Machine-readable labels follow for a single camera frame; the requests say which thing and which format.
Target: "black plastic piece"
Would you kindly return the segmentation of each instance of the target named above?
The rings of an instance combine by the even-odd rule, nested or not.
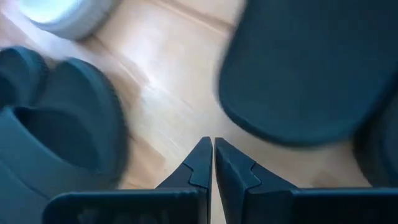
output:
[[[202,138],[155,190],[70,193],[46,207],[43,224],[210,224],[213,146]]]
[[[250,0],[220,71],[225,113],[307,146],[350,138],[397,84],[398,1]]]
[[[38,224],[65,192],[115,189],[128,158],[121,104],[105,75],[71,58],[44,83],[39,57],[22,47],[0,52],[0,79],[20,89],[0,111],[1,224]]]
[[[396,189],[299,189],[220,138],[215,161],[227,224],[398,222]]]
[[[355,137],[355,158],[375,187],[398,187],[398,93]]]

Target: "white plastic base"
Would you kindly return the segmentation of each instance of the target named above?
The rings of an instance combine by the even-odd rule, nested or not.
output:
[[[71,40],[90,35],[119,0],[20,0],[23,14],[38,28]]]

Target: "wooden floor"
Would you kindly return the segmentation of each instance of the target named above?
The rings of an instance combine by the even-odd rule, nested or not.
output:
[[[292,151],[252,137],[224,115],[215,85],[243,0],[124,0],[82,43],[36,29],[16,3],[0,0],[0,47],[25,45],[53,60],[86,60],[118,90],[131,132],[121,188],[156,187],[202,136],[227,139],[299,187],[369,185],[349,142]],[[215,180],[212,210],[213,223],[224,223]]]

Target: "white object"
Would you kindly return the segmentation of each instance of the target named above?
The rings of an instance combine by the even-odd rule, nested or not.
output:
[[[90,35],[119,0],[20,0],[20,9],[38,28],[65,39]]]

